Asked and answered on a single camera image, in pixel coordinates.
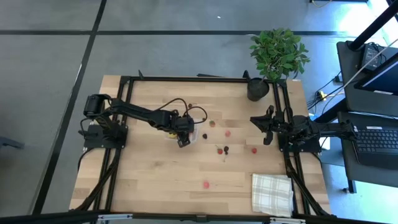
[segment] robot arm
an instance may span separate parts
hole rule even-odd
[[[109,108],[105,107],[105,100],[110,102]],[[152,127],[176,134],[180,147],[190,144],[189,133],[193,132],[194,122],[188,113],[179,115],[177,110],[148,110],[140,106],[123,102],[119,99],[112,99],[109,95],[94,94],[87,98],[83,114],[88,119],[95,119],[102,129],[102,137],[107,141],[126,141],[127,129],[117,121],[112,121],[109,116],[114,114],[126,115],[149,123]],[[89,138],[99,138],[98,133],[90,133],[90,129],[82,133],[86,140]]]
[[[293,116],[291,123],[284,121],[283,114],[276,114],[272,117],[274,107],[271,105],[266,115],[251,117],[250,121],[256,125],[261,132],[267,133],[264,144],[269,145],[273,140],[273,133],[277,132],[286,136],[289,144],[302,145],[309,139],[320,137],[339,137],[353,140],[356,137],[354,126],[350,121],[342,123],[318,124],[309,117],[296,115]]]

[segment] butcher block tabletop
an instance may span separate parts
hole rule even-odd
[[[115,98],[120,78],[105,75],[99,92]],[[246,88],[246,83],[134,81],[130,103],[154,110],[174,98],[183,98],[193,106],[204,108],[208,120],[198,125],[196,142],[179,148],[167,133],[128,118],[127,143],[121,153],[111,211],[268,215],[252,211],[252,174],[285,175],[285,164],[276,135],[271,145],[263,145],[265,134],[249,118],[262,116],[269,105],[275,105],[274,92],[270,85],[264,98],[252,102],[246,96]],[[294,115],[307,116],[301,82],[288,80],[287,89]],[[284,109],[282,90],[279,95]],[[185,106],[175,101],[164,110],[178,110],[182,114]],[[198,121],[205,116],[196,109],[189,113]],[[214,121],[215,126],[211,127],[209,121]],[[225,135],[227,131],[231,133],[229,137]],[[229,154],[218,154],[217,147],[225,146],[229,147]],[[330,212],[319,161],[311,154],[300,156],[305,185],[322,208]],[[70,208],[79,206],[93,190],[103,157],[104,149],[94,149],[83,158]],[[100,208],[104,208],[107,187]],[[303,213],[297,186],[295,191],[298,210]]]

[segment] white towel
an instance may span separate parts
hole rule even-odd
[[[291,217],[292,181],[285,175],[253,174],[252,209],[279,217]]]

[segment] black keyboard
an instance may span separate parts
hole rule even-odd
[[[386,169],[398,169],[398,129],[355,129],[358,139],[354,142],[359,163]]]
[[[398,154],[398,132],[388,129],[358,130],[356,150],[358,153]]]

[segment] computer monitor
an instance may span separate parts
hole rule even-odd
[[[355,87],[376,93],[398,95],[398,53],[355,84]]]

